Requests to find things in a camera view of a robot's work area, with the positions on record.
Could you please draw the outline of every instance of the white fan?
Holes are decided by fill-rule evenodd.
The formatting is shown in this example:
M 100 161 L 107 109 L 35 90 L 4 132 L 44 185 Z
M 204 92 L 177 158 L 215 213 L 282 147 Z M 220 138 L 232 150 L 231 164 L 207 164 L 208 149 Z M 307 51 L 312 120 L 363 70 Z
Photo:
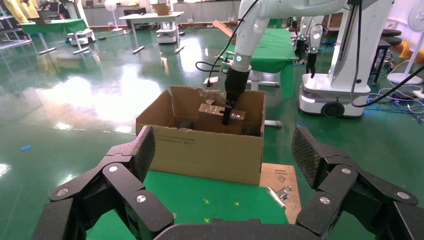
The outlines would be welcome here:
M 413 51 L 413 54 L 409 60 L 408 66 L 406 67 L 406 70 L 404 73 L 390 73 L 387 75 L 387 79 L 393 83 L 400 83 L 405 78 L 407 78 L 410 74 L 410 70 L 412 68 L 412 65 L 414 64 L 415 58 L 417 57 L 418 52 L 420 51 L 421 47 L 424 43 L 424 0 L 419 0 L 416 2 L 416 4 L 411 6 L 411 9 L 409 11 L 408 16 L 408 26 L 409 28 L 417 33 L 421 33 L 421 37 L 418 40 L 418 43 L 416 45 L 415 51 Z M 406 82 L 406 85 L 416 85 L 423 82 L 423 79 L 419 76 L 414 76 Z
M 106 10 L 108 10 L 109 12 L 112 12 L 113 14 L 113 20 L 115 20 L 115 28 L 112 29 L 112 31 L 113 32 L 122 31 L 122 28 L 118 27 L 117 18 L 115 17 L 115 10 L 117 9 L 117 3 L 115 2 L 115 0 L 106 0 L 104 2 L 104 7 L 106 8 Z

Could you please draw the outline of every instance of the textured fingertip pad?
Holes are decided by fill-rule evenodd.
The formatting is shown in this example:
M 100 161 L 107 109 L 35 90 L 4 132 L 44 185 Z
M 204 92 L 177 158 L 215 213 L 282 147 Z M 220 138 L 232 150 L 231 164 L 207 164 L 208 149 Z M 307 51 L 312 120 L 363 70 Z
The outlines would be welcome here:
M 140 182 L 144 182 L 156 151 L 153 127 L 143 127 L 132 143 L 134 143 L 134 146 L 130 154 L 133 157 L 130 170 Z
M 314 144 L 317 143 L 308 129 L 298 127 L 294 130 L 291 153 L 311 188 L 315 187 L 314 183 L 321 160 L 320 155 L 314 149 Z

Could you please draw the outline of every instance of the blue object on floor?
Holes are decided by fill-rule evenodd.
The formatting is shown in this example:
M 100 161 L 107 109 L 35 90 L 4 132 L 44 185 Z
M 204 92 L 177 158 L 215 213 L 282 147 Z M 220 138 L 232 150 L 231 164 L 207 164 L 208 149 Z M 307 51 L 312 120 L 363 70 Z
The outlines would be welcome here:
M 22 152 L 29 150 L 31 148 L 31 145 L 25 145 L 21 148 Z

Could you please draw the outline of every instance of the green floor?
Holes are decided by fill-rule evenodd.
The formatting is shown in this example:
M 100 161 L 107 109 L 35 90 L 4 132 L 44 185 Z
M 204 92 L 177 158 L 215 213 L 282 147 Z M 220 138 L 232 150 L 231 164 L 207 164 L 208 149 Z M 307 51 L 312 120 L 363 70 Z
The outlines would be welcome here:
M 174 45 L 159 46 L 153 31 L 138 34 L 145 49 L 136 55 L 131 54 L 131 34 L 98 41 L 90 46 L 94 53 L 86 56 L 73 56 L 75 48 L 58 34 L 45 36 L 49 47 L 57 47 L 50 55 L 38 56 L 32 45 L 2 52 L 7 64 L 0 59 L 0 240 L 30 238 L 50 191 L 93 168 L 111 146 L 132 141 L 135 135 L 128 133 L 135 131 L 135 117 L 162 90 L 202 87 L 206 73 L 196 70 L 195 62 L 211 62 L 226 38 L 217 29 L 185 31 L 185 49 L 179 55 Z M 40 51 L 39 39 L 34 43 Z M 327 51 L 318 59 L 318 72 L 327 72 L 330 61 Z M 303 66 L 295 67 L 296 95 L 303 73 Z M 266 118 L 283 124 L 281 129 L 265 128 L 264 162 L 296 165 L 292 134 L 303 126 L 319 141 L 343 148 L 365 170 L 424 201 L 423 127 L 410 115 L 366 110 L 362 119 L 307 116 L 298 112 L 296 97 L 283 100 L 278 88 L 260 90 L 267 94 Z M 26 145 L 31 149 L 21 151 Z M 298 168 L 296 175 L 304 205 L 314 191 Z M 122 239 L 131 239 L 114 217 L 102 218 L 96 229 L 115 228 Z M 92 234 L 90 239 L 116 238 Z M 359 238 L 373 236 L 344 213 L 330 239 Z

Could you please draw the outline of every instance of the green tablecloth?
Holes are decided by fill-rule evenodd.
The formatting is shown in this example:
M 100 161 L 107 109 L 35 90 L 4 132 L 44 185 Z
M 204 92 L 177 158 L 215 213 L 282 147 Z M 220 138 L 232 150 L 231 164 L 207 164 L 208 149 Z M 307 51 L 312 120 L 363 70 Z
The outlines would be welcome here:
M 285 209 L 276 203 L 265 187 L 157 171 L 149 171 L 144 184 L 174 214 L 176 224 L 207 224 L 212 219 L 288 223 Z M 87 239 L 129 240 L 134 237 L 111 211 L 87 232 Z
M 23 23 L 20 25 L 26 34 L 38 33 L 76 33 L 87 28 L 82 19 L 52 20 L 51 23 L 36 24 L 35 22 Z
M 231 44 L 227 50 L 235 52 Z M 281 72 L 281 90 L 285 99 L 293 96 L 293 58 L 295 51 L 287 29 L 267 28 L 250 62 L 252 70 L 276 74 Z

